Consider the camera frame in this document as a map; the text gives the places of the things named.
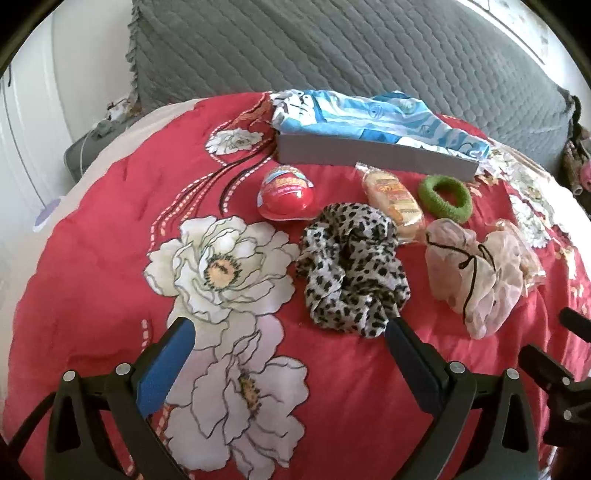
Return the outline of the beige sheer scrunchie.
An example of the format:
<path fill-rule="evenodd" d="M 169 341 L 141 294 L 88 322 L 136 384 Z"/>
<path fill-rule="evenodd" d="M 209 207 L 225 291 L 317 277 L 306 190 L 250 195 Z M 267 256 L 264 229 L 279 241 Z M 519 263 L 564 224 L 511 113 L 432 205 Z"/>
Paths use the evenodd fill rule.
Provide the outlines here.
<path fill-rule="evenodd" d="M 451 219 L 432 222 L 424 238 L 433 296 L 462 316 L 476 340 L 495 334 L 519 300 L 546 278 L 538 255 L 505 219 L 493 224 L 482 241 Z"/>

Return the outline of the green fuzzy scrunchie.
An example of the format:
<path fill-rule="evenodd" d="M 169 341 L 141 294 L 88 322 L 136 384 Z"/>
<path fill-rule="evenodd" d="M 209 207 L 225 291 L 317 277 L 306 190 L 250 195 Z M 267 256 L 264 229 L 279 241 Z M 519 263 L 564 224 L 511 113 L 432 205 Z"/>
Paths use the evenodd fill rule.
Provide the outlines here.
<path fill-rule="evenodd" d="M 418 187 L 418 195 L 425 209 L 438 219 L 447 218 L 464 224 L 472 216 L 471 193 L 462 181 L 454 177 L 427 176 Z"/>

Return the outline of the leopard print scrunchie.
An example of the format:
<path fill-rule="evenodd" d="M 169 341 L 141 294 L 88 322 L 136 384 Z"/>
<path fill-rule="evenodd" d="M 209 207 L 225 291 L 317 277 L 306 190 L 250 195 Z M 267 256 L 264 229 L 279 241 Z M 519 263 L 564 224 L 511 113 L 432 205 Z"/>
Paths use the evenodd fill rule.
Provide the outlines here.
<path fill-rule="evenodd" d="M 411 297 L 396 256 L 394 221 L 362 203 L 333 203 L 301 234 L 297 274 L 304 303 L 319 327 L 376 338 Z"/>

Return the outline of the yellow packaged rice cracker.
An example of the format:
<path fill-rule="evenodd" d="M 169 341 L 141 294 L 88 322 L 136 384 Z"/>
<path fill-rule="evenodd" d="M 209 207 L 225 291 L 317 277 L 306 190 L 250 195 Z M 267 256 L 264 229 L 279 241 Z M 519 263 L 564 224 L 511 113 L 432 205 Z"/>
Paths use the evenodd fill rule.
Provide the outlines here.
<path fill-rule="evenodd" d="M 363 190 L 370 206 L 390 217 L 397 227 L 402 244 L 415 241 L 424 228 L 425 218 L 419 203 L 401 180 L 391 172 L 356 163 Z"/>

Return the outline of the red surprise egg toy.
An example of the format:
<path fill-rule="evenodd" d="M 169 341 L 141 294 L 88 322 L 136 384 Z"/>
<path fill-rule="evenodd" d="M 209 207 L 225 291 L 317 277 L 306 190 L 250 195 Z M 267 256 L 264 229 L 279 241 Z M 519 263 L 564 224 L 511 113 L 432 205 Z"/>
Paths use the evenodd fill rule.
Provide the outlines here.
<path fill-rule="evenodd" d="M 256 206 L 260 215 L 271 221 L 311 219 L 317 213 L 315 185 L 300 169 L 277 166 L 263 178 Z"/>

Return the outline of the clutter pile at bedside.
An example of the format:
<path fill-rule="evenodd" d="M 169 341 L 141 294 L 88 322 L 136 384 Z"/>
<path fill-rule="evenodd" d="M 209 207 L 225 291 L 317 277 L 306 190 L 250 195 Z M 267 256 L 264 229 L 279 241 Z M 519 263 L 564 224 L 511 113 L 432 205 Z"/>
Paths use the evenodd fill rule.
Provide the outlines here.
<path fill-rule="evenodd" d="M 582 106 L 579 98 L 573 96 L 572 100 L 574 111 L 561 157 L 559 183 L 571 191 L 590 216 L 590 130 L 580 123 Z"/>

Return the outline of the red floral quilt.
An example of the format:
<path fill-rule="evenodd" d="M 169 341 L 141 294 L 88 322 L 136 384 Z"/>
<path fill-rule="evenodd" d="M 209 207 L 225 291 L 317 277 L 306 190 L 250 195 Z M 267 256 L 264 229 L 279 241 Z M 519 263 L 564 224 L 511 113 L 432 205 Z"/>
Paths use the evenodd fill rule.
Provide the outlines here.
<path fill-rule="evenodd" d="M 197 479 L 384 479 L 428 418 L 378 339 L 312 323 L 294 272 L 303 225 L 270 223 L 256 191 L 276 166 L 266 93 L 176 104 L 138 147 L 120 138 L 70 196 L 13 322 L 4 425 L 60 375 L 134 359 L 170 315 L 197 344 L 163 442 Z"/>

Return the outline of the purple white round object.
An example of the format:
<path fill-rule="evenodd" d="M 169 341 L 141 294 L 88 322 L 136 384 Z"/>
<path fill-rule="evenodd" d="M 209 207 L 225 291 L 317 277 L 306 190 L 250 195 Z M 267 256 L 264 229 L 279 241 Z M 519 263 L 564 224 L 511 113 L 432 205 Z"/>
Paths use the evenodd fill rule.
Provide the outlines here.
<path fill-rule="evenodd" d="M 63 199 L 62 196 L 57 197 L 51 200 L 37 215 L 35 218 L 32 231 L 37 233 L 40 232 L 48 223 L 51 215 L 56 210 L 56 208 L 60 205 L 61 200 Z"/>

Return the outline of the grey bag on floor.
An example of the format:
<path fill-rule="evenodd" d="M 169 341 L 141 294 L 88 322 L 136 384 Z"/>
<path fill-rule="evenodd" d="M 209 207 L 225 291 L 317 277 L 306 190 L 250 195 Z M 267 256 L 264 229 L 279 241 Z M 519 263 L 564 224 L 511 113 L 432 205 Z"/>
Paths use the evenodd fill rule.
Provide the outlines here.
<path fill-rule="evenodd" d="M 139 116 L 135 116 L 123 121 L 101 120 L 75 141 L 63 155 L 64 165 L 73 181 L 77 183 L 100 152 L 139 119 Z"/>

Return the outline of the blue striped Doraemon cloth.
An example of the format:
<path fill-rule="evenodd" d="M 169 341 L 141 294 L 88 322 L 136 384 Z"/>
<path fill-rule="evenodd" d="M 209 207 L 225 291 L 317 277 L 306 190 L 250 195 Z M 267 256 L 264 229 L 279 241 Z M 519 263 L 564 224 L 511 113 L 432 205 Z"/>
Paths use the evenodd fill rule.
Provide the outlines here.
<path fill-rule="evenodd" d="M 273 128 L 280 133 L 315 134 L 385 144 L 427 147 L 482 161 L 491 145 L 455 128 L 425 102 L 401 91 L 372 98 L 332 90 L 283 90 L 270 96 Z"/>

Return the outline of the grey shallow tray box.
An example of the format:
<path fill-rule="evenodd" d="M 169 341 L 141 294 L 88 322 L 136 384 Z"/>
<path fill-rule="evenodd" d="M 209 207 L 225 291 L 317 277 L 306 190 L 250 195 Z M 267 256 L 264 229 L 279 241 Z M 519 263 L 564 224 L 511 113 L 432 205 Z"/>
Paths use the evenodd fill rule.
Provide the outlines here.
<path fill-rule="evenodd" d="M 479 163 L 423 147 L 384 144 L 318 135 L 276 135 L 279 162 L 288 165 L 336 165 L 372 167 L 425 175 L 446 175 L 470 181 Z"/>

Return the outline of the white wardrobe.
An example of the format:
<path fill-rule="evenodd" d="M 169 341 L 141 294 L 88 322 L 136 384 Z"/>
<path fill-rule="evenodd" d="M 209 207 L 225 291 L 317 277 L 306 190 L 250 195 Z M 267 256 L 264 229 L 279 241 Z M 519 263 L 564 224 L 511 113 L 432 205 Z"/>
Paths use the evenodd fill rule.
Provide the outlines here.
<path fill-rule="evenodd" d="M 1 76 L 1 259 L 16 256 L 35 220 L 73 186 L 72 138 L 58 93 L 53 18 L 43 20 Z"/>

